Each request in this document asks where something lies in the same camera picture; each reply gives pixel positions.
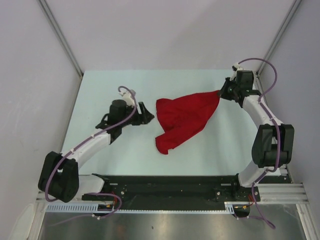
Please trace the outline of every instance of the white wall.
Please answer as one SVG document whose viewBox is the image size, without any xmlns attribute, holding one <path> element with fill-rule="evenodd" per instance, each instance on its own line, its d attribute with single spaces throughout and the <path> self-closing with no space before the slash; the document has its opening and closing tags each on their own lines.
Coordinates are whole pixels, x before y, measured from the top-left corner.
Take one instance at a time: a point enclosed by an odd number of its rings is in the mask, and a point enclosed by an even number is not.
<svg viewBox="0 0 320 240">
<path fill-rule="evenodd" d="M 37 1 L 0 8 L 0 239 L 36 199 L 46 154 L 59 151 L 80 83 Z"/>
<path fill-rule="evenodd" d="M 85 70 L 230 69 L 266 54 L 292 2 L 48 0 Z"/>
<path fill-rule="evenodd" d="M 267 95 L 272 111 L 295 128 L 290 170 L 303 182 L 317 222 L 320 223 L 320 1 L 304 1 L 289 26 L 271 62 L 278 83 Z M 262 74 L 264 89 L 274 78 L 272 70 Z"/>
</svg>

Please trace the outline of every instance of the folded cloth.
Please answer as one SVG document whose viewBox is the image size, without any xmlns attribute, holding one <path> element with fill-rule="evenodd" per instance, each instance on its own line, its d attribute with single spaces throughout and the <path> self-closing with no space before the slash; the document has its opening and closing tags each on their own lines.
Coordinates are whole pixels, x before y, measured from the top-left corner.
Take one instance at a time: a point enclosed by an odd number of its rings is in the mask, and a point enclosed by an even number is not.
<svg viewBox="0 0 320 240">
<path fill-rule="evenodd" d="M 164 134 L 155 138 L 155 145 L 162 154 L 168 154 L 200 131 L 219 104 L 218 91 L 194 93 L 174 100 L 161 98 L 156 101 L 156 115 Z"/>
</svg>

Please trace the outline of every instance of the white table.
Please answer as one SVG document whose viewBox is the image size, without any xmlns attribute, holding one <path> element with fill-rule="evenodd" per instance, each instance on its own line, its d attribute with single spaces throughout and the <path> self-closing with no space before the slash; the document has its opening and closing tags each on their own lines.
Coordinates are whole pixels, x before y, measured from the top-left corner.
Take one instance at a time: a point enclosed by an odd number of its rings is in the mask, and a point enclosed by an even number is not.
<svg viewBox="0 0 320 240">
<path fill-rule="evenodd" d="M 90 136 L 112 100 L 120 99 L 118 86 L 136 91 L 138 102 L 156 116 L 156 100 L 219 90 L 230 70 L 124 70 L 86 71 L 67 130 L 63 150 Z M 256 126 L 240 106 L 220 100 L 205 129 L 162 155 L 155 137 L 163 134 L 157 117 L 148 125 L 128 126 L 111 145 L 98 152 L 80 174 L 104 175 L 235 175 L 251 161 Z"/>
</svg>

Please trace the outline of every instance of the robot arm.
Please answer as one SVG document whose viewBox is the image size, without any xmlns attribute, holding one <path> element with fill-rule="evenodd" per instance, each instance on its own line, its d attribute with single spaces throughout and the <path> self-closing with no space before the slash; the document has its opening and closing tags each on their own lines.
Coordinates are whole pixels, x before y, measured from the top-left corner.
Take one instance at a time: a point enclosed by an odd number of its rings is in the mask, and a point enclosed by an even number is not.
<svg viewBox="0 0 320 240">
<path fill-rule="evenodd" d="M 280 141 L 279 167 L 291 161 L 294 128 L 290 124 L 284 124 L 267 107 L 261 93 L 253 89 L 257 75 L 250 70 L 244 70 L 239 65 L 232 67 L 232 77 L 227 77 L 219 95 L 222 99 L 235 101 L 252 118 L 258 128 L 253 146 L 252 161 L 238 175 L 239 184 L 242 187 L 251 187 L 266 168 L 272 168 L 277 159 L 277 141 Z M 280 131 L 278 139 L 275 123 Z"/>
<path fill-rule="evenodd" d="M 139 102 L 138 106 L 136 106 L 140 108 L 140 111 L 135 111 L 135 101 L 129 92 L 121 92 L 120 94 L 122 95 L 122 99 L 112 102 L 109 113 L 103 116 L 101 122 L 95 127 L 96 130 L 91 137 L 70 151 L 63 153 L 52 151 L 47 154 L 38 182 L 38 188 L 41 191 L 46 190 L 49 177 L 58 165 L 58 162 L 70 152 L 71 154 L 54 173 L 49 183 L 48 194 L 67 203 L 83 194 L 99 193 L 102 190 L 104 185 L 103 179 L 96 175 L 79 176 L 79 169 L 93 155 L 111 145 L 122 134 L 122 128 L 128 125 L 146 125 L 155 117 L 146 109 L 143 102 Z"/>
</svg>

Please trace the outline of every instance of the cable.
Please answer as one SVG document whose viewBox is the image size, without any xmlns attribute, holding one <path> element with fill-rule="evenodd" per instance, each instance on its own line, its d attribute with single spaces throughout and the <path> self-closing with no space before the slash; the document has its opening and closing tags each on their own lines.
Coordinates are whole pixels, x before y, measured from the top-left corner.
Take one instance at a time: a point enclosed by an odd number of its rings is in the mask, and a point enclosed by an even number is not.
<svg viewBox="0 0 320 240">
<path fill-rule="evenodd" d="M 114 209 L 113 211 L 111 211 L 110 213 L 108 213 L 107 215 L 104 215 L 104 216 L 98 216 L 96 219 L 97 220 L 100 220 L 100 219 L 105 219 L 107 217 L 110 217 L 112 216 L 113 214 L 116 213 L 116 211 L 118 211 L 121 206 L 122 206 L 122 200 L 121 198 L 118 196 L 118 195 L 115 195 L 115 194 L 112 194 L 112 193 L 95 193 L 95 192 L 91 192 L 91 193 L 88 193 L 90 195 L 97 195 L 97 196 L 110 196 L 110 197 L 114 197 L 116 199 L 119 200 L 119 206 Z M 49 225 L 49 227 L 54 227 L 54 226 L 57 226 L 57 225 L 60 225 L 60 224 L 64 224 L 64 223 L 67 223 L 69 221 L 72 221 L 72 220 L 75 220 L 75 219 L 79 219 L 79 218 L 82 218 L 82 217 L 95 217 L 93 214 L 81 214 L 81 215 L 78 215 L 78 216 L 74 216 L 74 217 L 71 217 L 71 218 L 68 218 L 66 220 L 63 220 L 63 221 L 59 221 L 57 223 L 54 223 L 54 224 L 51 224 Z"/>
<path fill-rule="evenodd" d="M 248 216 L 248 217 L 245 217 L 245 218 L 248 218 L 248 219 L 259 219 L 259 220 L 263 220 L 265 221 L 265 223 L 272 229 L 276 229 L 276 226 L 270 222 L 265 216 L 264 214 L 262 213 L 260 207 L 258 206 L 258 203 L 257 203 L 257 200 L 256 200 L 256 197 L 255 197 L 255 184 L 258 183 L 259 181 L 261 181 L 267 174 L 267 172 L 271 172 L 271 173 L 274 173 L 275 171 L 277 171 L 278 167 L 279 167 L 279 162 L 280 162 L 280 151 L 281 151 L 281 136 L 280 136 L 280 129 L 279 129 L 279 126 L 277 124 L 277 122 L 274 120 L 274 117 L 272 116 L 272 114 L 270 113 L 270 111 L 267 109 L 267 107 L 263 104 L 263 102 L 261 101 L 262 97 L 265 96 L 268 92 L 271 91 L 271 89 L 276 85 L 276 82 L 278 80 L 278 73 L 277 73 L 277 70 L 275 68 L 275 66 L 269 62 L 268 60 L 265 60 L 265 59 L 262 59 L 262 58 L 258 58 L 258 57 L 251 57 L 251 58 L 247 58 L 247 59 L 244 59 L 242 61 L 240 61 L 238 64 L 242 64 L 244 62 L 247 62 L 247 61 L 251 61 L 251 60 L 258 60 L 258 61 L 261 61 L 261 62 L 265 62 L 266 64 L 268 64 L 274 71 L 274 81 L 272 83 L 272 85 L 265 91 L 263 92 L 259 98 L 258 98 L 258 103 L 259 105 L 262 107 L 262 109 L 265 111 L 265 113 L 268 115 L 268 117 L 270 118 L 270 120 L 272 121 L 274 127 L 275 127 L 275 130 L 276 130 L 276 137 L 277 137 L 277 147 L 276 147 L 276 160 L 275 160 L 275 165 L 274 165 L 274 169 L 266 169 L 262 175 L 260 177 L 257 178 L 257 180 L 255 180 L 253 183 L 252 183 L 252 186 L 251 186 L 251 194 L 252 194 L 252 198 L 253 198 L 253 201 L 254 201 L 254 204 L 256 206 L 256 209 L 258 210 L 260 216 Z"/>
<path fill-rule="evenodd" d="M 114 125 L 112 125 L 112 126 L 108 126 L 108 127 L 106 127 L 105 129 L 97 132 L 97 133 L 94 134 L 93 136 L 90 136 L 90 137 L 88 137 L 87 139 L 85 139 L 84 141 L 82 141 L 80 144 L 78 144 L 78 145 L 72 150 L 73 152 L 75 152 L 76 150 L 78 150 L 79 148 L 81 148 L 83 145 L 85 145 L 87 142 L 89 142 L 89 141 L 90 141 L 91 139 L 93 139 L 94 137 L 96 137 L 96 136 L 98 136 L 98 135 L 100 135 L 100 134 L 102 134 L 102 133 L 104 133 L 104 132 L 106 132 L 106 131 L 108 131 L 108 130 L 110 130 L 110 129 L 113 129 L 113 128 L 115 128 L 115 127 L 117 127 L 117 126 L 119 126 L 119 125 L 121 125 L 121 124 L 123 124 L 123 123 L 125 123 L 126 121 L 128 121 L 128 120 L 135 114 L 135 112 L 136 112 L 136 110 L 137 110 L 137 101 L 136 101 L 136 98 L 135 98 L 134 91 L 131 91 L 131 90 L 130 90 L 129 88 L 127 88 L 126 86 L 119 86 L 119 87 L 118 87 L 118 91 L 120 92 L 121 89 L 125 89 L 125 90 L 127 90 L 127 91 L 131 94 L 131 97 L 132 97 L 132 99 L 133 99 L 133 101 L 134 101 L 133 111 L 132 111 L 125 119 L 123 119 L 122 121 L 120 121 L 120 122 L 118 122 L 118 123 L 116 123 L 116 124 L 114 124 Z M 71 154 L 72 154 L 72 152 L 69 151 L 66 155 L 64 155 L 64 156 L 60 159 L 60 161 L 56 164 L 56 166 L 55 166 L 54 169 L 52 170 L 52 172 L 51 172 L 51 174 L 50 174 L 50 176 L 49 176 L 49 179 L 48 179 L 48 181 L 47 181 L 47 183 L 46 183 L 46 185 L 45 185 L 44 196 L 45 196 L 45 199 L 46 199 L 48 202 L 50 202 L 50 203 L 52 203 L 52 202 L 54 202 L 54 201 L 57 200 L 56 198 L 54 198 L 54 199 L 50 199 L 50 198 L 49 198 L 48 192 L 49 192 L 50 183 L 51 183 L 51 181 L 52 181 L 52 179 L 53 179 L 56 171 L 57 171 L 58 168 L 60 167 L 60 165 L 61 165 L 61 164 L 67 159 L 67 157 L 69 157 Z"/>
</svg>

